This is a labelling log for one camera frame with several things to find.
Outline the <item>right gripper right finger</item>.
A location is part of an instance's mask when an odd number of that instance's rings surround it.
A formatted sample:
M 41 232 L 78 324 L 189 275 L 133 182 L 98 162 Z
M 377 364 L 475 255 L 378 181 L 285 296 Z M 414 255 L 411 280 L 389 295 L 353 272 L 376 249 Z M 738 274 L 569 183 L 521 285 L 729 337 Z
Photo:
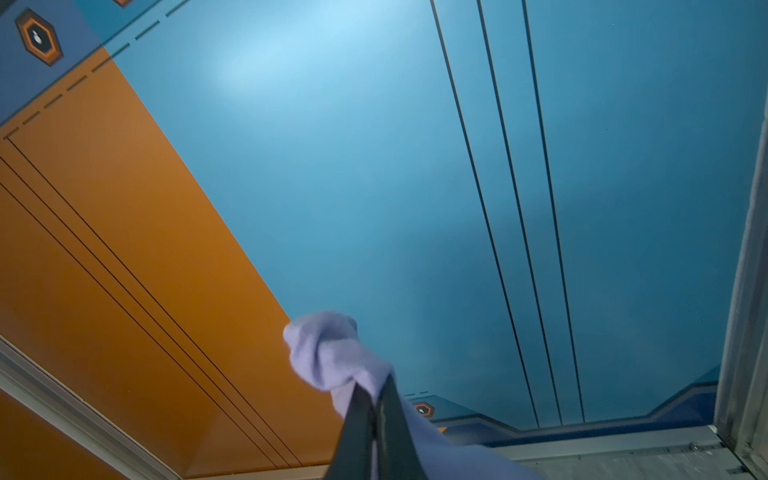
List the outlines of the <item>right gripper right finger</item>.
M 427 480 L 392 375 L 375 406 L 376 473 L 381 480 Z

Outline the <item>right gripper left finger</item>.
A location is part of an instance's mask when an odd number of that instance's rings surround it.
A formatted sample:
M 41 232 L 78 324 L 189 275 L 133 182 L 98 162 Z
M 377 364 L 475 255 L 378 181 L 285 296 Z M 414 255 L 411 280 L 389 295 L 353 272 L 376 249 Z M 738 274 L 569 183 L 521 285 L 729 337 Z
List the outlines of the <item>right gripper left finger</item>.
M 332 461 L 324 480 L 369 480 L 375 437 L 370 395 L 355 385 Z

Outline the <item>purple cloth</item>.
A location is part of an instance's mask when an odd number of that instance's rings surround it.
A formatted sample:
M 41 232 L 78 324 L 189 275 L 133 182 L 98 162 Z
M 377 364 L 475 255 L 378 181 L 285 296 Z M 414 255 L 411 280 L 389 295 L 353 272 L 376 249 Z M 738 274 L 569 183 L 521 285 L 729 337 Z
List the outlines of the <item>purple cloth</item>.
M 355 320 L 338 312 L 316 312 L 291 321 L 283 330 L 296 374 L 317 390 L 330 393 L 333 407 L 345 420 L 355 385 L 375 406 L 392 364 L 359 339 Z M 439 432 L 399 394 L 408 428 L 427 479 L 535 479 L 537 473 L 480 445 L 459 446 Z M 372 474 L 376 473 L 374 437 Z

